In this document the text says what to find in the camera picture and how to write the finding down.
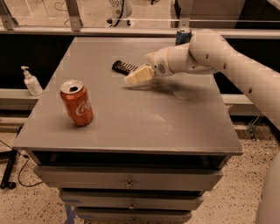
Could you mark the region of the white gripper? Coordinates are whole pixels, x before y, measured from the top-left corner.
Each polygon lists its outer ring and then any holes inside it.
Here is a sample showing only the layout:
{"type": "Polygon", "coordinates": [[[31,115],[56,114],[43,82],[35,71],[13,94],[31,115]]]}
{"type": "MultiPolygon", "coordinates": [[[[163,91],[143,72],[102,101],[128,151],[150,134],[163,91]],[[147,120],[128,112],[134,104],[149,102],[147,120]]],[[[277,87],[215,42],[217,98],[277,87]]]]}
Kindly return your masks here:
{"type": "Polygon", "coordinates": [[[149,81],[154,75],[158,77],[171,76],[172,71],[168,65],[168,52],[170,48],[162,48],[145,55],[148,65],[142,65],[135,71],[129,73],[125,78],[126,84],[135,85],[140,82],[149,81]]]}

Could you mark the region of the white numbered robot base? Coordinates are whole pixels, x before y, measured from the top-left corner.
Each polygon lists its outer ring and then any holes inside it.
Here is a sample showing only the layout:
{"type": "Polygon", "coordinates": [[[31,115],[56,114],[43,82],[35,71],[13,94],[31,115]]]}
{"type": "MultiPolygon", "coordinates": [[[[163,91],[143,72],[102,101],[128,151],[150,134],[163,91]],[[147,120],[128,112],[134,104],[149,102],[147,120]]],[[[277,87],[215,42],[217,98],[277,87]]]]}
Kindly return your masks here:
{"type": "Polygon", "coordinates": [[[109,0],[111,6],[111,18],[107,23],[111,27],[129,27],[129,16],[132,14],[131,0],[109,0]]]}

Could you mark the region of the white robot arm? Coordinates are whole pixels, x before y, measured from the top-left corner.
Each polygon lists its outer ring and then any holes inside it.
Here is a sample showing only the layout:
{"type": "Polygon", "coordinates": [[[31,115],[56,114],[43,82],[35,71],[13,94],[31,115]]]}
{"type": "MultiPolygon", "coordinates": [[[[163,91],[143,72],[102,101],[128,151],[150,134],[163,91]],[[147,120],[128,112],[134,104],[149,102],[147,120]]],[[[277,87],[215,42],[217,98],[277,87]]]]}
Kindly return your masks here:
{"type": "Polygon", "coordinates": [[[146,55],[147,63],[129,73],[130,85],[177,73],[223,73],[280,129],[280,73],[237,52],[216,31],[195,32],[190,41],[146,55]]]}

